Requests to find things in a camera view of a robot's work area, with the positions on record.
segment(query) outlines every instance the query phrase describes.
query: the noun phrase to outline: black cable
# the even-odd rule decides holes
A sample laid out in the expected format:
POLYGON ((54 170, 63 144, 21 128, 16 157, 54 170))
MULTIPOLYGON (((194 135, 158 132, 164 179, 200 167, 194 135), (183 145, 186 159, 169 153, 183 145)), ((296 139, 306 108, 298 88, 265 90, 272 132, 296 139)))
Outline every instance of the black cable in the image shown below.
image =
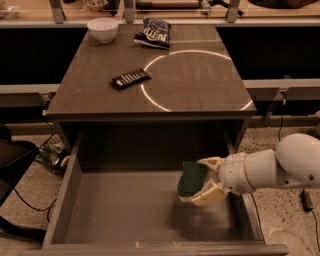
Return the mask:
POLYGON ((254 204, 254 206, 256 208, 256 213, 257 213, 257 217, 258 217, 258 222, 259 222, 259 227, 260 227, 261 235, 262 235, 262 238, 263 238, 263 242, 266 243, 266 240, 264 239, 264 235, 263 235, 263 232, 262 232, 261 219, 260 219, 260 214, 259 214, 259 211, 258 211, 258 206, 257 206, 256 200, 254 199, 253 194, 250 194, 250 195, 252 197, 253 204, 254 204))
POLYGON ((319 253, 320 253, 320 245, 319 245, 319 234, 318 234, 318 222, 317 222, 317 217, 316 217, 316 215, 315 215, 315 213, 314 213, 314 211, 313 211, 313 210, 312 210, 311 212, 313 213, 314 221, 315 221, 315 223, 316 223, 316 238, 317 238, 318 251, 319 251, 319 253))
POLYGON ((279 131, 278 131, 278 140, 280 141, 281 140, 281 130, 282 130, 282 126, 283 126, 283 115, 281 113, 281 117, 280 117, 280 128, 279 128, 279 131))
POLYGON ((46 118, 46 123, 47 123, 47 125, 49 125, 49 127, 50 127, 50 129, 51 129, 51 135, 50 135, 50 137, 49 137, 45 142, 43 142, 43 143, 41 144, 41 146, 40 146, 39 148, 41 148, 41 147, 43 147, 45 144, 47 144, 48 141, 49 141, 49 140, 53 137, 53 135, 54 135, 53 126, 52 126, 51 124, 49 124, 48 118, 46 118))
POLYGON ((47 220, 48 220, 48 222, 50 222, 49 213, 50 213, 51 209, 54 207, 54 203, 57 201, 57 199, 53 200, 53 202, 51 203, 51 205, 50 205, 49 207, 47 207, 47 208, 45 208, 45 209, 38 209, 38 208, 35 208, 35 207, 33 207, 32 205, 30 205, 26 200, 24 200, 24 199, 22 198, 22 196, 18 193, 18 191, 17 191, 15 188, 14 188, 13 190, 14 190, 14 192, 16 192, 16 194, 17 194, 17 196, 20 198, 20 200, 21 200, 22 202, 24 202, 24 203, 25 203, 28 207, 30 207, 31 209, 33 209, 33 210, 35 210, 35 211, 37 211, 37 212, 45 212, 45 211, 48 211, 48 213, 47 213, 47 220))

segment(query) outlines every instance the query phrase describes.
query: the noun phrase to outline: speckled floor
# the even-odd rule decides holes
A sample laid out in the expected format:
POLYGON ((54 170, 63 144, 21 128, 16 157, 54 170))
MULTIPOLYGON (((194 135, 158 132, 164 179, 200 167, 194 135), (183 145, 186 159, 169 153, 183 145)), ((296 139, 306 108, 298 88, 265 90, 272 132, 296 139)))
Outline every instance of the speckled floor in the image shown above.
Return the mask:
MULTIPOLYGON (((275 148, 278 143, 278 127, 249 128, 241 143, 240 151, 247 153, 275 148)), ((283 127, 281 137, 292 133, 315 134, 315 127, 283 127)), ((14 139, 33 141, 41 145, 48 135, 14 136, 14 139)), ((48 207, 57 198, 62 177, 34 163, 17 185, 19 193, 36 208, 48 207)), ((299 194, 302 189, 260 189, 253 195, 261 218, 266 243, 284 243, 290 256, 319 255, 316 223, 311 212, 303 211, 299 194)), ((307 189, 314 204, 314 213, 320 223, 320 189, 307 189)), ((13 192, 0 209, 0 215, 9 221, 46 229, 46 212, 28 208, 13 192)), ((38 242, 17 239, 0 233, 0 256, 16 256, 21 250, 41 248, 38 242)))

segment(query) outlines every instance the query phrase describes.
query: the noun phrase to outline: drawer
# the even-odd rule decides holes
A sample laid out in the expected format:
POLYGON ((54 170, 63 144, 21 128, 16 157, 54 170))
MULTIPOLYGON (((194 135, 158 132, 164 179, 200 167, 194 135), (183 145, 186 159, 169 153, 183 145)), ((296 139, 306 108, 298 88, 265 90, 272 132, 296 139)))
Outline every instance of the drawer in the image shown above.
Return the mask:
POLYGON ((85 168, 78 136, 42 250, 22 255, 285 255, 262 240, 248 197, 179 201, 182 168, 85 168))

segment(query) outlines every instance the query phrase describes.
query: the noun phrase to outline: bowl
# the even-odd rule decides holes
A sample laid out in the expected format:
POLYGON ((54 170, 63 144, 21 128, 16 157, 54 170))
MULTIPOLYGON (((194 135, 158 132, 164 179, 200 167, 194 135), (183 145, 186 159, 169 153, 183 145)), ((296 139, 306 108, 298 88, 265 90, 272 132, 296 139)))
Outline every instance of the bowl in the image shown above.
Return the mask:
POLYGON ((100 43, 111 42, 118 33, 119 22, 112 18, 98 18, 88 22, 91 35, 100 43))

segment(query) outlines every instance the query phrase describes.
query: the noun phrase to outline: countertop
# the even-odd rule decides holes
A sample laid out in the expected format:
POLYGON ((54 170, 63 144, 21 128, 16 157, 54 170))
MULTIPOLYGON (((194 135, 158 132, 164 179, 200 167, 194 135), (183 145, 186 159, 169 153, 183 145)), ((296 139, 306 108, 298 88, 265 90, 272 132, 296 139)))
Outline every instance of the countertop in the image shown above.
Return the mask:
POLYGON ((252 115, 255 107, 213 25, 173 25, 170 50, 133 42, 142 25, 121 24, 109 44, 85 36, 53 102, 50 118, 252 115), (152 79, 118 91, 111 79, 146 68, 152 79))

